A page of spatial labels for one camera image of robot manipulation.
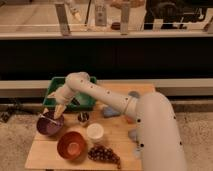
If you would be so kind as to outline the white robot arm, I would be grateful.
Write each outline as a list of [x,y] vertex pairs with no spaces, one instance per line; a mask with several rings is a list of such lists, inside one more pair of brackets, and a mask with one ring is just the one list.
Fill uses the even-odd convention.
[[86,72],[74,72],[54,92],[55,118],[77,93],[87,94],[136,122],[143,171],[187,171],[176,115],[165,95],[154,91],[135,98],[92,83]]

